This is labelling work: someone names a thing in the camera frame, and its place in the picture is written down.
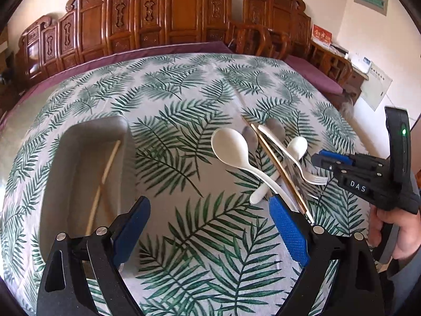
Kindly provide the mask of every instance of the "white spoon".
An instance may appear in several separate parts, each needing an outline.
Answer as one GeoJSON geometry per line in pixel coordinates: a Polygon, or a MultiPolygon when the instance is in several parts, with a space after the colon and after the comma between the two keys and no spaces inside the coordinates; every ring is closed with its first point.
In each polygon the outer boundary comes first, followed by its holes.
{"type": "MultiPolygon", "coordinates": [[[[295,137],[290,141],[287,146],[288,152],[294,157],[295,160],[299,161],[307,151],[307,140],[302,136],[295,137]]],[[[274,181],[279,178],[279,172],[276,170],[271,176],[274,181]]],[[[251,195],[250,195],[250,204],[259,203],[263,197],[268,193],[269,187],[266,184],[259,186],[251,195]]]]}
{"type": "Polygon", "coordinates": [[[226,165],[246,170],[264,181],[276,194],[279,194],[291,211],[298,211],[285,191],[266,173],[248,162],[248,146],[244,137],[234,129],[223,128],[213,132],[210,138],[212,150],[226,165]]]}

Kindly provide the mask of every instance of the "metal fork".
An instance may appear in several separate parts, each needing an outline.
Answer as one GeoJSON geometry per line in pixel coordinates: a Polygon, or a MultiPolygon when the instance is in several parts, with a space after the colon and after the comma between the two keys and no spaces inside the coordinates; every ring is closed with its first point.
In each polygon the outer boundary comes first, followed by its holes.
{"type": "Polygon", "coordinates": [[[294,164],[297,165],[298,169],[300,170],[301,176],[307,183],[313,185],[326,185],[328,183],[327,177],[321,177],[315,174],[311,174],[310,172],[303,171],[300,163],[288,152],[287,148],[282,144],[282,142],[279,141],[279,139],[272,133],[272,131],[268,129],[268,127],[266,127],[265,125],[259,125],[258,129],[263,134],[265,134],[283,152],[283,156],[288,157],[293,161],[294,164]]]}

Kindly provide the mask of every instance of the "silver bolt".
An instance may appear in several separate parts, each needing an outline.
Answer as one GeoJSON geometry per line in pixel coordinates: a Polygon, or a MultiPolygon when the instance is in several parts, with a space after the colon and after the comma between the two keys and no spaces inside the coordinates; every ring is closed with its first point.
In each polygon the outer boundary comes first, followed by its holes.
{"type": "Polygon", "coordinates": [[[96,235],[104,235],[107,232],[107,227],[99,227],[96,230],[96,235]]]}
{"type": "Polygon", "coordinates": [[[325,230],[321,226],[314,226],[313,232],[315,232],[316,234],[323,234],[325,232],[325,230]]]}
{"type": "Polygon", "coordinates": [[[363,234],[361,234],[361,233],[359,233],[359,232],[356,232],[356,233],[354,234],[354,238],[356,238],[358,241],[364,240],[364,236],[363,236],[363,234]]]}
{"type": "Polygon", "coordinates": [[[66,233],[59,233],[56,237],[57,241],[62,241],[66,238],[66,233]]]}

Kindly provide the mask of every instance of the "table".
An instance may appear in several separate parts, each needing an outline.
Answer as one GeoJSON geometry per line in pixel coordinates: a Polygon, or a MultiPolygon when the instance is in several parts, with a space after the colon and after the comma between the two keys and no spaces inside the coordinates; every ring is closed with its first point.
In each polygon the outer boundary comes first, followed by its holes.
{"type": "MultiPolygon", "coordinates": [[[[13,163],[0,223],[5,281],[30,315],[45,265],[39,218],[54,151],[71,125],[110,115],[123,115],[131,125],[137,189],[152,205],[139,250],[132,254],[138,271],[124,273],[147,315],[274,314],[300,274],[267,203],[248,202],[260,181],[227,167],[212,152],[214,130],[241,132],[241,115],[256,122],[278,118],[286,128],[285,143],[304,136],[309,149],[302,164],[329,177],[326,186],[305,187],[318,197],[309,201],[317,224],[333,234],[366,232],[368,204],[310,163],[310,155],[322,148],[365,149],[339,112],[284,62],[185,54],[116,63],[62,82],[13,163]]],[[[261,148],[250,161],[274,172],[261,148]]],[[[321,310],[334,271],[332,263],[312,314],[321,310]]],[[[98,310],[107,315],[96,282],[89,286],[98,310]]]]}

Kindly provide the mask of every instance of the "chopstick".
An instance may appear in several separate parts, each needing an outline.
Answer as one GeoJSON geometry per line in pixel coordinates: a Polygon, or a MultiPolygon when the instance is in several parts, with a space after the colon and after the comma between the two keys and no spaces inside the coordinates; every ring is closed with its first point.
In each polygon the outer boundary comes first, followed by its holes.
{"type": "Polygon", "coordinates": [[[298,210],[300,211],[300,213],[307,215],[311,224],[314,224],[314,218],[311,215],[310,210],[308,209],[306,203],[304,202],[303,197],[298,192],[297,188],[292,182],[291,177],[289,177],[288,173],[282,167],[281,162],[279,161],[279,159],[277,158],[277,156],[275,155],[275,153],[273,152],[273,150],[271,149],[271,147],[269,146],[269,144],[263,137],[262,133],[257,129],[257,127],[253,123],[249,123],[245,118],[243,118],[243,120],[245,120],[247,124],[249,124],[252,127],[252,129],[256,132],[257,139],[259,141],[260,146],[262,146],[263,150],[266,152],[270,160],[273,162],[273,165],[275,166],[275,168],[277,169],[277,171],[283,178],[284,182],[287,184],[289,190],[294,195],[295,200],[297,202],[298,210]]]}
{"type": "MultiPolygon", "coordinates": [[[[96,189],[95,198],[94,198],[93,203],[92,203],[91,213],[89,214],[88,225],[86,226],[86,232],[85,232],[86,236],[91,235],[91,233],[92,233],[93,220],[94,220],[95,215],[96,215],[96,210],[98,209],[99,199],[101,197],[101,191],[104,190],[105,181],[107,180],[108,173],[111,169],[112,162],[114,161],[115,155],[117,154],[117,150],[120,147],[120,144],[121,144],[121,140],[117,140],[115,142],[114,148],[112,149],[112,152],[111,152],[111,155],[108,159],[107,165],[105,166],[104,173],[102,174],[101,182],[98,185],[98,188],[96,189]]],[[[110,208],[110,205],[109,205],[109,201],[106,200],[106,201],[104,201],[104,203],[106,204],[106,213],[108,214],[107,216],[112,221],[112,214],[111,214],[111,208],[110,208]]]]}

